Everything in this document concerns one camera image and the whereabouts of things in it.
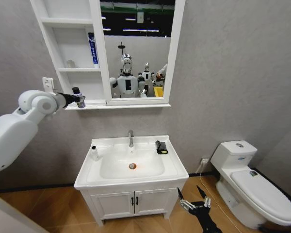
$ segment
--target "toilet seat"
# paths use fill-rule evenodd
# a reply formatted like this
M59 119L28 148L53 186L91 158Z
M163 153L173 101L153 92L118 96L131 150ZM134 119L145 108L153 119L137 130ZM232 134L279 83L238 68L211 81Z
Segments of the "toilet seat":
M291 222L291 202L267 179L253 170L232 172L237 187L259 208L277 219Z

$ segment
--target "black object on sink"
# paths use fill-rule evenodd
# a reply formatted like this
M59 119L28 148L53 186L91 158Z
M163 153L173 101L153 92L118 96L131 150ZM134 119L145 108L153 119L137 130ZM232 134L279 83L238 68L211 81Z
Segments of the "black object on sink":
M160 142L159 140L157 140L155 142L156 144L156 150L157 150L157 154L168 154L168 150L167 150L167 147L166 147L166 143L164 142Z

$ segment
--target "white toilet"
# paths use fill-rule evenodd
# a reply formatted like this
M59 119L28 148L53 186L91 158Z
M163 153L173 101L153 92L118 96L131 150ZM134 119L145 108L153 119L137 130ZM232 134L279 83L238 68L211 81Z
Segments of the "white toilet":
M221 174L217 190L243 225L257 229L268 220L289 226L290 200L247 166L256 152L246 141L221 143L210 160Z

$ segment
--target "yellow object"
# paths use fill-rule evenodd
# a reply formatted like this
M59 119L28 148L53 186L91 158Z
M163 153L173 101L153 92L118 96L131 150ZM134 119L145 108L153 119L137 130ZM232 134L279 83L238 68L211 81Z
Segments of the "yellow object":
M162 86L154 87L155 97L163 97L164 91Z

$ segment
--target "chrome faucet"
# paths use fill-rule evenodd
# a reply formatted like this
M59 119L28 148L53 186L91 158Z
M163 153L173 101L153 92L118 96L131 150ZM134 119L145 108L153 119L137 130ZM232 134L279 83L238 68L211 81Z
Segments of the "chrome faucet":
M132 141L132 138L134 137L132 130L128 131L128 137L129 137L129 147L134 147L134 142Z

